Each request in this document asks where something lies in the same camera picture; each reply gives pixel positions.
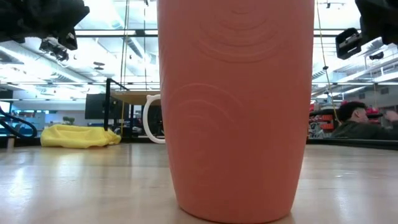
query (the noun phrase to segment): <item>wooden table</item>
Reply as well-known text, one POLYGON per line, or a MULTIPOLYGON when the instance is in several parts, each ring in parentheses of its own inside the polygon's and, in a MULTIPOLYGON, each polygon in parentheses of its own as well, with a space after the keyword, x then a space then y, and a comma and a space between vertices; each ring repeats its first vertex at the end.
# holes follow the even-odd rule
MULTIPOLYGON (((275 223, 397 223, 398 152, 307 146, 275 223)), ((0 223, 208 223, 178 209, 163 145, 0 152, 0 223)))

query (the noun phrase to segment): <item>black hair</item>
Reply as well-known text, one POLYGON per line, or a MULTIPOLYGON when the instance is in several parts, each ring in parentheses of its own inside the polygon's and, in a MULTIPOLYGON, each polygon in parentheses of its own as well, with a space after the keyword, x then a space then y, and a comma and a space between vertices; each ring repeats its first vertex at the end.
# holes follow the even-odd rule
POLYGON ((358 108, 366 109, 366 105, 361 102, 349 102, 341 105, 337 112, 337 117, 340 121, 347 121, 350 119, 354 111, 358 108))

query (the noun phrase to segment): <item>man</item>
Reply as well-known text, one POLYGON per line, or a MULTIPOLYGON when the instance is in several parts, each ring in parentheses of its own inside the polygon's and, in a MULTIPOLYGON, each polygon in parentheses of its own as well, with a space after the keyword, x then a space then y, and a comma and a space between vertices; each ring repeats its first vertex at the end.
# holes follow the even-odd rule
POLYGON ((342 124, 332 133, 333 138, 398 140, 398 114, 394 111, 384 115, 392 129, 368 123, 366 105, 360 102, 341 105, 337 116, 342 124))

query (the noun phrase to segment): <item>white mug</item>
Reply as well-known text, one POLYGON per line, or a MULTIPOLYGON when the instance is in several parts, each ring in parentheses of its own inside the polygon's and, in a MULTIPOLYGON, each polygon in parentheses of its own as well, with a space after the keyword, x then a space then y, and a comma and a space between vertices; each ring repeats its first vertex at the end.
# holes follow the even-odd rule
POLYGON ((147 133, 147 136, 150 140, 152 140, 154 143, 157 144, 165 144, 166 140, 164 139, 158 139, 155 137, 150 129, 149 129, 149 124, 148 124, 148 111, 149 111, 149 106, 152 104, 153 101, 155 100, 160 100, 160 94, 154 95, 154 96, 147 96, 147 103, 144 106, 144 112, 142 114, 142 122, 144 123, 144 130, 147 133))

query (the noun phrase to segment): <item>table surface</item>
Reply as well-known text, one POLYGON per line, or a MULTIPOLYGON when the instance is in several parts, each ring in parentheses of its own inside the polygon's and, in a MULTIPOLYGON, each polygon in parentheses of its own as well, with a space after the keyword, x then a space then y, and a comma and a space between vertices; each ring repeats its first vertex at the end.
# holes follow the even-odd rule
MULTIPOLYGON (((307 146, 292 213, 275 223, 397 223, 398 152, 307 146)), ((0 223, 208 223, 175 201, 165 146, 0 151, 0 223)))

